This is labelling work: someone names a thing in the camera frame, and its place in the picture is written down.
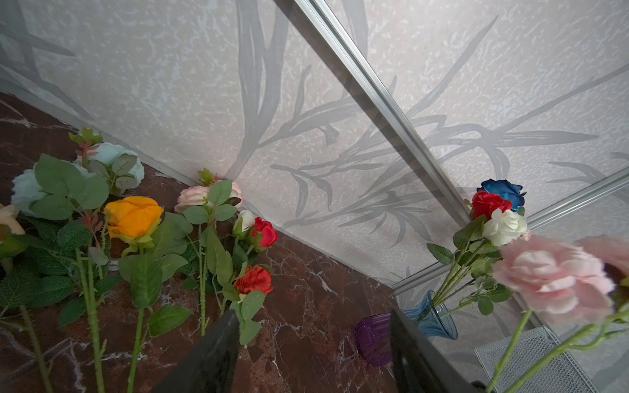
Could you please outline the red rose stem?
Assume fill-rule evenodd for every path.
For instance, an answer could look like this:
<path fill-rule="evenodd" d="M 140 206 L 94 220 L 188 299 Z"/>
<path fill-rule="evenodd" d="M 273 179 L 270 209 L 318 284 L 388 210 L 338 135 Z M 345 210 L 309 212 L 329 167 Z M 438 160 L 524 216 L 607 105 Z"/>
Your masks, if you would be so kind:
<path fill-rule="evenodd" d="M 511 211 L 513 209 L 513 203 L 508 200 L 504 200 L 500 195 L 495 193 L 488 193 L 486 191 L 478 191 L 473 196 L 472 200 L 472 219 L 479 217 L 485 217 L 487 220 L 491 219 L 494 211 L 498 210 L 501 213 L 505 211 Z"/>

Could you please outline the white rose stem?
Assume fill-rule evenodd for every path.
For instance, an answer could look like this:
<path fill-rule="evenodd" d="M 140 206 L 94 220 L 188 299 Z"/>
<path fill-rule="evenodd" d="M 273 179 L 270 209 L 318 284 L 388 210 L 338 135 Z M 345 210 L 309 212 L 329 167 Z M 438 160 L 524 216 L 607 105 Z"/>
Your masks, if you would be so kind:
<path fill-rule="evenodd" d="M 491 276 L 491 267 L 501 259 L 499 249 L 528 231 L 527 221 L 511 210 L 494 210 L 488 217 L 473 219 L 453 237 L 455 250 L 429 243 L 432 256 L 449 268 L 447 277 L 432 295 L 435 306 L 446 302 L 465 286 L 465 279 L 472 281 Z"/>

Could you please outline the purple glass vase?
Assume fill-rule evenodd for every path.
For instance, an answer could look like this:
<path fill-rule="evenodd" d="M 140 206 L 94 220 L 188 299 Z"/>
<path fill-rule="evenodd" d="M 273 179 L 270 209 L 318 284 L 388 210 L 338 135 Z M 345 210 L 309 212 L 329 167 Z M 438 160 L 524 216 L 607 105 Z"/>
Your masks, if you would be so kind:
<path fill-rule="evenodd" d="M 397 309 L 388 314 L 375 314 L 363 318 L 355 326 L 355 343 L 359 355 L 369 365 L 382 367 L 393 360 L 394 346 L 403 334 L 401 320 L 410 330 L 424 337 L 457 340 L 458 330 L 449 310 L 436 302 L 435 291 L 428 291 L 413 309 Z"/>

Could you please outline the blue rose stem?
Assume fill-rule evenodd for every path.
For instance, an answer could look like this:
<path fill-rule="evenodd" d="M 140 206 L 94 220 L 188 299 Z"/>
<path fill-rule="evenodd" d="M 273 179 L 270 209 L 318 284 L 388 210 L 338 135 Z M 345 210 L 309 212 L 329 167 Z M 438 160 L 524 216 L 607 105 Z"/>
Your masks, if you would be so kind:
<path fill-rule="evenodd" d="M 513 205 L 513 210 L 517 211 L 521 207 L 524 207 L 526 195 L 523 192 L 523 186 L 511 183 L 506 179 L 494 180 L 490 178 L 489 180 L 483 181 L 481 186 L 477 189 L 477 192 L 485 191 L 487 193 L 492 193 L 500 196 L 505 201 L 510 201 Z"/>

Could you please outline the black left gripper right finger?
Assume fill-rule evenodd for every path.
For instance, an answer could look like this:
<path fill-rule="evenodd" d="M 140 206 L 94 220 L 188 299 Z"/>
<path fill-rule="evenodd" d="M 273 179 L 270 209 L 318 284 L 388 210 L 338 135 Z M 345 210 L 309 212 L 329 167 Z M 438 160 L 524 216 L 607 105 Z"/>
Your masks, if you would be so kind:
<path fill-rule="evenodd" d="M 393 371 L 399 392 L 464 393 L 479 388 L 455 371 L 437 348 L 402 319 L 403 334 L 394 346 Z"/>

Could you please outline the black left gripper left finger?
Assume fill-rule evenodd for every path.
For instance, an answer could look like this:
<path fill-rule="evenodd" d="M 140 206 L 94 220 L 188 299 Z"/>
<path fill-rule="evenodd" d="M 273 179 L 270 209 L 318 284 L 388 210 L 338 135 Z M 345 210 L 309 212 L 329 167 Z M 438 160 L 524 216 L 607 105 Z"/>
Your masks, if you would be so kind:
<path fill-rule="evenodd" d="M 230 392 L 238 361 L 239 320 L 233 310 L 213 324 L 155 392 Z"/>

